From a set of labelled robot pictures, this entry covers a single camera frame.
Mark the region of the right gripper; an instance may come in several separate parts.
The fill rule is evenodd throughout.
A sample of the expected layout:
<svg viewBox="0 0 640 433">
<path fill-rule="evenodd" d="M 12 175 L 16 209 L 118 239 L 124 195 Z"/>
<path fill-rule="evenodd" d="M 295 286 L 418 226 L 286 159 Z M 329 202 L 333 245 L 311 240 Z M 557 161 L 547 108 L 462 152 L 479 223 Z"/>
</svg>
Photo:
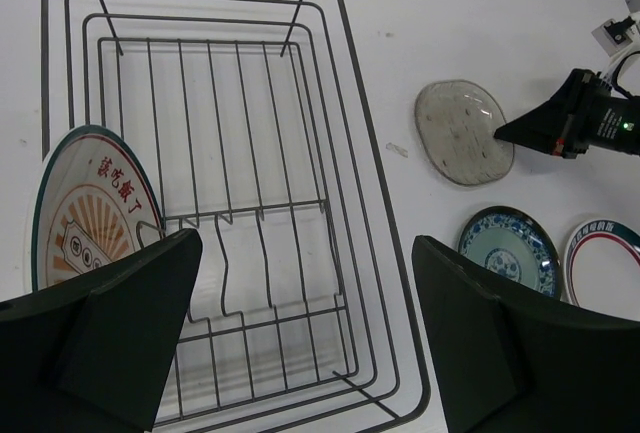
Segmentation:
<svg viewBox="0 0 640 433">
<path fill-rule="evenodd" d="M 639 98 L 618 98 L 592 70 L 573 69 L 543 104 L 499 127 L 494 138 L 576 158 L 590 146 L 639 155 Z"/>
</svg>

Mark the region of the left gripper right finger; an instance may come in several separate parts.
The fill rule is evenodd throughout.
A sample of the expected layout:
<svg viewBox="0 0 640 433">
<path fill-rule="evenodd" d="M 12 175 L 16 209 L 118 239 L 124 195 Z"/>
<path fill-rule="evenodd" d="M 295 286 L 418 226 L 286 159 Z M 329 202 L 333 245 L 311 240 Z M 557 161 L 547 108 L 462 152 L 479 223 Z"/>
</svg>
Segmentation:
<svg viewBox="0 0 640 433">
<path fill-rule="evenodd" d="M 430 236 L 412 268 L 452 432 L 635 432 L 639 325 L 505 279 Z"/>
</svg>

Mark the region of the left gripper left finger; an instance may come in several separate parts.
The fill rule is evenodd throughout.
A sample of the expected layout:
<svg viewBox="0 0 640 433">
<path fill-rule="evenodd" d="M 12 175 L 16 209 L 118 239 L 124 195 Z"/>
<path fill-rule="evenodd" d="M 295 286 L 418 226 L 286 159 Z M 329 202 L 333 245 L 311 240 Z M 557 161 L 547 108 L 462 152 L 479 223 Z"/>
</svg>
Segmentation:
<svg viewBox="0 0 640 433">
<path fill-rule="evenodd" d="M 152 430 L 202 251 L 184 229 L 2 302 L 2 430 Z"/>
</svg>

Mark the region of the clear glass plate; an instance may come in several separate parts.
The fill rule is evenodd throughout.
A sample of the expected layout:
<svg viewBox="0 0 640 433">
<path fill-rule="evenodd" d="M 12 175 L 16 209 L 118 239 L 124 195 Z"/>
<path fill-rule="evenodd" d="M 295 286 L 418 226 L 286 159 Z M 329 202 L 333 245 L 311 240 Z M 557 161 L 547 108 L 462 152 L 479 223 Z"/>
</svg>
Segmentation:
<svg viewBox="0 0 640 433">
<path fill-rule="evenodd" d="M 463 79 L 433 82 L 415 101 L 414 119 L 428 159 L 450 182 L 476 187 L 504 178 L 515 148 L 494 138 L 506 124 L 495 98 Z"/>
</svg>

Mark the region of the orange sunburst plate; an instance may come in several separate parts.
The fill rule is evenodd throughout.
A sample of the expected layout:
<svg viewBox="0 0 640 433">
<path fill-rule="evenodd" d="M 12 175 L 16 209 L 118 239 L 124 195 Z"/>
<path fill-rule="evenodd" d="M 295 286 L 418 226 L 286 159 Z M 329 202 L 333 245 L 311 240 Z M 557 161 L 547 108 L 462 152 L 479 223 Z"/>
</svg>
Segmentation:
<svg viewBox="0 0 640 433">
<path fill-rule="evenodd" d="M 163 236 L 156 196 L 132 149 L 105 127 L 75 127 L 43 162 L 26 228 L 26 276 L 42 290 Z"/>
</svg>

